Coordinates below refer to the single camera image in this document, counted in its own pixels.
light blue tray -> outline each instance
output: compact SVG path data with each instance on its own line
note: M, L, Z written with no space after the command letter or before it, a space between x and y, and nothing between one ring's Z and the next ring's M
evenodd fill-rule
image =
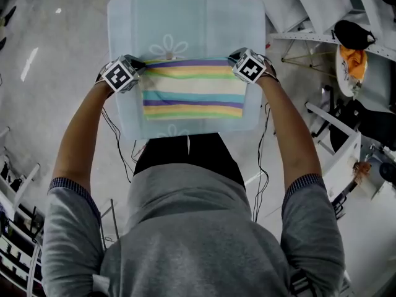
M111 0L110 60L131 54L143 60L224 57L248 47L265 54L265 11L260 0ZM149 121L138 87L117 94L123 134L129 140L251 130L260 116L262 90L248 85L241 119Z

black pants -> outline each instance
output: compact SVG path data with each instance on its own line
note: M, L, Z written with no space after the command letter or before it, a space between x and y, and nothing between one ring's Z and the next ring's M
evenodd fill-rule
M187 147L187 136L149 140L136 163L135 175L151 166L186 163L214 171L244 188L239 167L217 133L188 138L190 138L190 152Z

flower pattern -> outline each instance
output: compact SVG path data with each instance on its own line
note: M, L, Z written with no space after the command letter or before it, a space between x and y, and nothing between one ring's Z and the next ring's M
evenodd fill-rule
M155 59L178 59L178 58L186 58L181 53L185 52L188 49L188 43L186 41L181 41L174 45L173 36L170 34L165 34L163 39L163 46L158 44L153 44L149 47L149 51L153 55L157 55L158 57Z
M178 133L178 129L174 124L168 126L168 133L158 133L157 137L174 137L174 136L188 136L190 132L186 129Z

gray shirt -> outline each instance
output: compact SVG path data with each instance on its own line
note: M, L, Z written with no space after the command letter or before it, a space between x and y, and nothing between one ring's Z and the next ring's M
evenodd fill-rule
M194 165L151 167L132 181L126 234L104 253L93 200L59 179L48 193L46 294L87 296L102 282L108 296L288 296L299 272L331 296L344 270L334 210L322 182L293 186L279 244L251 220L242 186Z

purple stripe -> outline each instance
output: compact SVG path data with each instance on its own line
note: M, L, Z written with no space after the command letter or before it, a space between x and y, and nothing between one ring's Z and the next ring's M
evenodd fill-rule
M192 59L180 62L159 62L157 64L149 64L148 68L159 67L181 67L181 66L228 66L226 59L210 60L210 59Z
M143 106L231 106L234 108L243 108L243 103L237 102L220 102L220 101L181 101L181 100L143 100Z

